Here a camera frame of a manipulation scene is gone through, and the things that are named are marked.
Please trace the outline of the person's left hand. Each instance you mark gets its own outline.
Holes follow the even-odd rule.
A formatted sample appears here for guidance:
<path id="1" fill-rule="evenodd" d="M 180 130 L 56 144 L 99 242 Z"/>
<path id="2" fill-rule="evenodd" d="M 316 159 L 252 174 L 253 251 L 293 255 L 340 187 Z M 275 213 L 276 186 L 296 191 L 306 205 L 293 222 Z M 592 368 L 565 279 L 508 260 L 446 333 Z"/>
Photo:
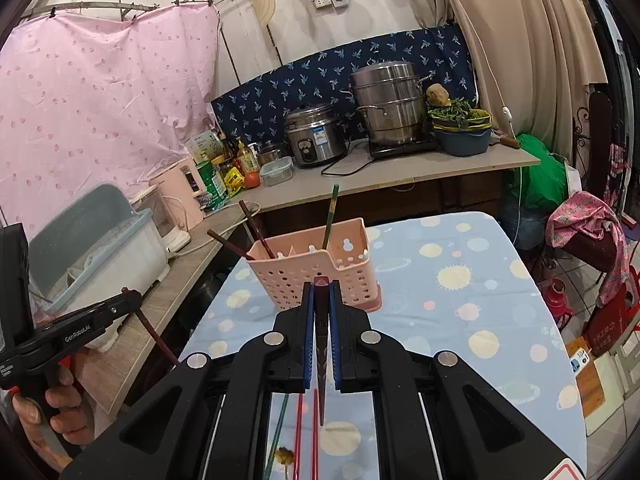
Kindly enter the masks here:
<path id="1" fill-rule="evenodd" d="M 72 372 L 60 365 L 58 384 L 44 393 L 46 403 L 53 408 L 54 413 L 49 418 L 48 425 L 67 443 L 85 446 L 94 441 L 93 418 L 89 405 L 74 386 L 74 381 Z M 72 459 L 55 453 L 47 444 L 40 430 L 40 409 L 20 394 L 12 398 L 12 406 L 34 451 L 53 470 L 61 472 Z"/>

